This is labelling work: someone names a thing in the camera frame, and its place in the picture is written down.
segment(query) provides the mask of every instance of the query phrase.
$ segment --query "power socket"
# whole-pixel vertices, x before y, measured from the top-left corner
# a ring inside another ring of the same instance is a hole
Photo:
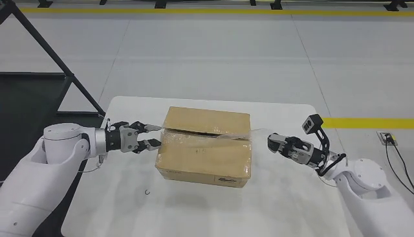
[[[395,136],[391,132],[377,131],[376,134],[380,138],[380,141],[381,141],[382,145],[387,145],[387,146],[392,146],[393,145],[390,142],[387,142],[387,140],[386,140],[387,139],[387,137],[386,137],[387,134],[390,134],[390,136],[394,139],[395,146],[398,145],[397,139],[395,138]]]

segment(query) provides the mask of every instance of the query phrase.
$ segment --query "yellow floor line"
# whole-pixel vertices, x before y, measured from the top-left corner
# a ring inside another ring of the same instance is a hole
[[[20,8],[24,13],[81,13],[81,14],[260,14],[314,16],[398,16],[411,17],[414,12],[347,11],[347,10],[241,10],[206,8]]]
[[[324,128],[414,129],[414,118],[323,118]]]

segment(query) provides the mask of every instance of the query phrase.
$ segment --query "electrical cable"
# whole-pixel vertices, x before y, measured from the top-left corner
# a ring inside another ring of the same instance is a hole
[[[80,173],[89,173],[89,172],[94,172],[95,170],[101,168],[102,163],[96,163],[96,168],[94,168],[93,170],[87,170],[87,171],[80,171],[78,170],[78,172]]]
[[[318,177],[323,182],[323,184],[336,188],[336,186],[326,183],[319,175],[318,175]]]
[[[397,173],[394,171],[394,168],[393,168],[393,165],[391,165],[391,162],[389,161],[389,156],[388,156],[388,147],[387,147],[387,143],[386,143],[386,154],[387,154],[387,160],[388,160],[388,164],[389,164],[389,167],[391,168],[391,170],[393,171],[393,173],[394,173],[394,175],[395,175],[395,177],[397,177],[397,179],[400,181],[400,183],[404,186],[404,188],[406,188],[408,191],[410,191],[413,195],[414,195],[414,192],[411,190],[411,189],[409,189],[408,187],[407,187],[407,185],[405,185],[403,182],[402,182],[402,180],[400,179],[400,177],[397,175]],[[407,167],[406,167],[406,163],[404,162],[404,160],[403,160],[403,158],[400,156],[400,158],[401,158],[401,160],[402,160],[402,164],[404,165],[404,169],[405,169],[405,171],[406,171],[406,175],[407,175],[407,177],[408,177],[408,179],[409,179],[409,181],[411,182],[411,179],[409,178],[409,176],[408,176],[408,173],[407,173]]]
[[[413,182],[411,181],[411,178],[410,178],[410,177],[409,177],[409,175],[408,175],[408,170],[407,170],[406,162],[405,162],[405,161],[404,161],[404,159],[401,157],[400,151],[399,151],[399,150],[398,150],[398,148],[395,146],[395,143],[392,143],[392,144],[393,144],[393,146],[394,146],[395,150],[397,151],[398,156],[400,157],[400,159],[401,159],[401,161],[402,161],[402,164],[404,165],[404,172],[406,173],[406,176],[407,176],[407,178],[408,178],[409,184],[410,184],[410,185],[411,185],[411,187],[414,189]]]
[[[331,186],[331,187],[333,187],[333,188],[336,188],[336,186],[334,186],[334,185],[330,185],[330,184],[328,184],[328,183],[326,183],[319,175],[318,175],[318,173],[316,173],[316,175],[319,177],[319,179],[320,179],[320,181],[322,181],[322,183],[323,184],[325,184],[325,185],[328,185],[328,186]]]

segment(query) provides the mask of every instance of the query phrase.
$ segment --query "black cable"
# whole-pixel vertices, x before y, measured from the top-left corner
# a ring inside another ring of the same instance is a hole
[[[389,167],[390,167],[390,168],[391,168],[391,170],[394,172],[395,177],[397,177],[397,179],[400,181],[400,183],[401,183],[401,184],[402,184],[405,188],[407,188],[407,190],[408,190],[408,191],[410,191],[410,192],[414,195],[414,192],[413,192],[411,189],[409,189],[409,188],[408,188],[408,186],[407,186],[407,185],[405,185],[405,184],[401,181],[401,179],[399,178],[399,176],[397,175],[397,173],[395,173],[394,168],[393,168],[393,165],[391,165],[391,162],[389,161],[387,143],[386,143],[386,154],[387,154],[387,160],[388,160]],[[408,179],[409,179],[409,182],[411,182],[411,179],[409,178],[408,173],[407,173],[406,163],[404,162],[404,160],[403,160],[402,158],[401,158],[401,160],[402,160],[402,164],[404,164],[404,169],[405,169],[405,171],[406,171],[406,175],[407,175],[407,177],[408,177]]]
[[[409,181],[409,183],[410,183],[411,187],[414,189],[413,182],[411,181],[411,178],[410,178],[410,177],[409,177],[409,175],[408,175],[408,171],[407,171],[406,162],[405,162],[405,161],[404,161],[404,159],[401,157],[400,151],[398,150],[398,148],[395,146],[395,144],[394,144],[394,143],[393,143],[393,146],[394,146],[395,150],[397,151],[398,156],[400,156],[400,159],[401,159],[401,161],[402,161],[402,164],[404,165],[404,172],[406,173],[406,176],[407,176],[407,178],[408,178],[408,181]]]

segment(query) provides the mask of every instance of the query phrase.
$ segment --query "gray floor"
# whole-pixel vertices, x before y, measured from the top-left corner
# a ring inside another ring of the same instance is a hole
[[[92,3],[57,2],[53,7],[96,7],[97,2]],[[104,8],[137,4],[114,2]],[[239,3],[169,7],[250,8]],[[258,8],[268,8],[268,2]],[[289,8],[383,10],[375,3],[285,4]],[[414,17],[27,16],[104,109],[114,96],[128,95],[311,104],[323,117],[413,117]],[[59,71],[14,18],[0,26],[0,38],[0,71]],[[75,88],[60,109],[93,110]],[[414,177],[413,131],[392,132]],[[391,184],[414,208],[413,196],[387,165],[376,129],[328,134],[333,150],[382,165]],[[402,175],[394,154],[391,161]],[[351,234],[359,236],[349,223]]]

